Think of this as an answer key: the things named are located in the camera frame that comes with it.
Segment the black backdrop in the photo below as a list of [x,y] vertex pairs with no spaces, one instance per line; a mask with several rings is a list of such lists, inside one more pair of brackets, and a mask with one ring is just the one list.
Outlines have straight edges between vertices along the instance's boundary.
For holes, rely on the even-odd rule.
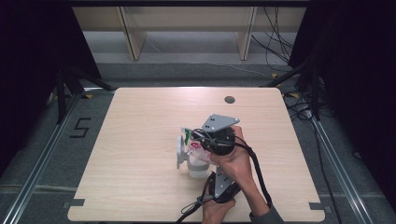
[[59,69],[100,75],[71,7],[0,1],[0,59],[1,175],[45,108]]
[[[396,4],[392,2],[347,1],[338,39],[331,43],[332,50],[322,52],[326,61],[317,66],[333,111],[396,211]],[[325,5],[307,9],[291,66],[304,62],[334,11],[336,7]]]

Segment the gray fabric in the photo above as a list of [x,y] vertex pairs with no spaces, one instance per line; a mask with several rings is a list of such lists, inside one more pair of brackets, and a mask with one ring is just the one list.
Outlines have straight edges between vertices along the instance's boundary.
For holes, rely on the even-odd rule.
[[276,211],[273,204],[269,204],[270,211],[260,217],[254,217],[253,214],[250,213],[250,220],[253,224],[278,224],[285,223],[279,213]]

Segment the human hand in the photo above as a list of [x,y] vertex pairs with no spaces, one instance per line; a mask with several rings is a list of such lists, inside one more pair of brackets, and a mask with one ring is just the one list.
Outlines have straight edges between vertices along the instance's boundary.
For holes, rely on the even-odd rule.
[[[231,127],[235,133],[235,143],[244,145],[244,135],[242,128],[239,126]],[[239,146],[235,146],[233,151],[225,156],[218,156],[215,153],[210,154],[210,160],[221,167],[224,174],[232,178],[243,190],[245,183],[251,184],[253,176],[251,173],[250,157],[247,151]]]
[[[235,143],[245,145],[241,127],[232,126],[231,128],[235,133]],[[259,217],[270,211],[268,204],[259,193],[254,182],[250,157],[244,148],[235,146],[233,151],[225,156],[211,153],[210,160],[220,166],[222,172],[238,184],[247,198],[253,216]]]
[[216,203],[213,200],[204,203],[203,221],[204,224],[220,224],[230,209],[235,206],[235,199],[227,203]]

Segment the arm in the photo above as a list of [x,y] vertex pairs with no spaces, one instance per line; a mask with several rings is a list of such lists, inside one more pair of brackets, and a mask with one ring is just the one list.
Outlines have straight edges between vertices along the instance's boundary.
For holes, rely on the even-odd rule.
[[203,224],[220,224],[227,212],[235,206],[235,199],[227,203],[216,203],[213,200],[204,203]]
[[[237,136],[235,142],[244,144],[240,140],[244,139],[242,129],[238,126],[232,128]],[[212,153],[210,160],[219,165],[221,170],[239,185],[247,198],[251,210],[250,218],[253,223],[284,223],[275,208],[267,204],[257,189],[251,171],[250,157],[245,149],[235,147],[233,152],[226,156]]]

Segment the light wood tabletop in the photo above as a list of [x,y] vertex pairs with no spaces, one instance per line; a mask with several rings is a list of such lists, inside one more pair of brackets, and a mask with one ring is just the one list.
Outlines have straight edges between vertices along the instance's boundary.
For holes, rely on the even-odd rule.
[[[205,183],[189,176],[186,162],[177,169],[177,136],[210,114],[240,119],[285,221],[324,219],[323,210],[310,209],[320,200],[279,90],[210,87],[118,89],[75,195],[84,204],[71,206],[69,219],[175,222]],[[224,221],[249,222],[243,193],[235,199]],[[202,221],[202,208],[185,221]]]

